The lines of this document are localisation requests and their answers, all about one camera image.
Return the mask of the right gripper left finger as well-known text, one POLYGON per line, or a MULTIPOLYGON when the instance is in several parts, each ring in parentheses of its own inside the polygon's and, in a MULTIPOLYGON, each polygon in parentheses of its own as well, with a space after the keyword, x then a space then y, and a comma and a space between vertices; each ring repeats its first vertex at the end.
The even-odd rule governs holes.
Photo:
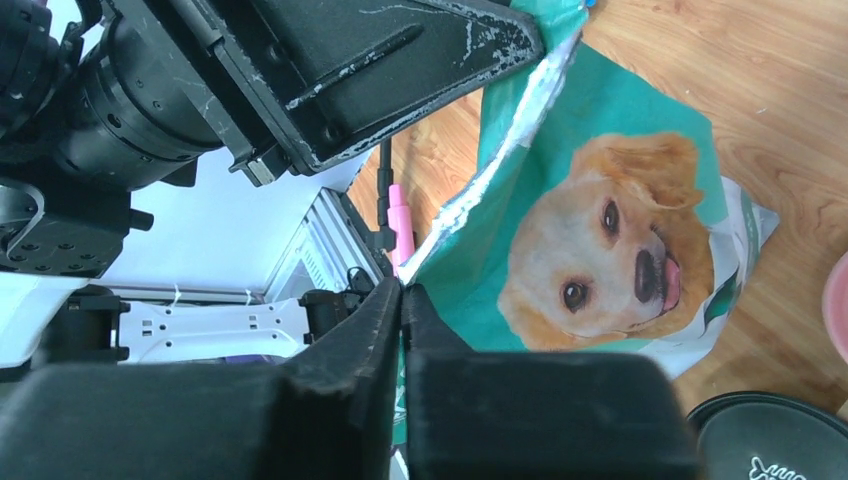
POLYGON ((5 479, 386 479, 402 287, 279 365, 58 364, 1 410, 5 479))

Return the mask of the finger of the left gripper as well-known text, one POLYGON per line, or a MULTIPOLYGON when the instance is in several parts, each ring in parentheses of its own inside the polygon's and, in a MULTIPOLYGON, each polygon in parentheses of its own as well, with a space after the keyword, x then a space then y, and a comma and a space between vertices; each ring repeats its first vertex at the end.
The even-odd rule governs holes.
POLYGON ((221 64, 262 122, 235 168, 314 175, 538 61, 540 29, 495 1, 222 1, 221 64))

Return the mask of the green dog food bag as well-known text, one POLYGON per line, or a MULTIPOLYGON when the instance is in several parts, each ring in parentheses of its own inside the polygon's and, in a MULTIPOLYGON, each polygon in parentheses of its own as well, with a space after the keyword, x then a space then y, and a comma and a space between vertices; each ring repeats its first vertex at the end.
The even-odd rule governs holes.
POLYGON ((477 173, 401 268, 471 349, 715 346, 778 215, 719 169, 710 121, 586 45, 582 1, 516 1, 546 55, 484 92, 477 173))

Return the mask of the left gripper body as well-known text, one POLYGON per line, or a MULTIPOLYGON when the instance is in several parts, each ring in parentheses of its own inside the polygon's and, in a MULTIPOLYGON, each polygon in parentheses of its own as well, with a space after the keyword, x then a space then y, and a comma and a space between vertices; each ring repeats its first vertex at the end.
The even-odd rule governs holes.
POLYGON ((318 171, 308 1, 106 1, 86 59, 86 173, 141 189, 226 148, 255 186, 318 171))

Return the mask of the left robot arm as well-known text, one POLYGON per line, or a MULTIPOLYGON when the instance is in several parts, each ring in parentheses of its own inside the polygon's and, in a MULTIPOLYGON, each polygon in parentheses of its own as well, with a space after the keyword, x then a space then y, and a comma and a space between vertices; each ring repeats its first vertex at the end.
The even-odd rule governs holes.
POLYGON ((312 176, 544 53, 513 1, 56 1, 1 5, 1 365, 227 149, 257 186, 312 176))

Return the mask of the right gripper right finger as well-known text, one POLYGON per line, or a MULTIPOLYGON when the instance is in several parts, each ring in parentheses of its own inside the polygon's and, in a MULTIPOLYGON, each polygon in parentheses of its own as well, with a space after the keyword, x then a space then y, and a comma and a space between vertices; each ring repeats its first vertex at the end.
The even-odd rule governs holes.
POLYGON ((407 288, 406 452, 414 479, 698 479, 673 388, 626 353, 471 349, 407 288))

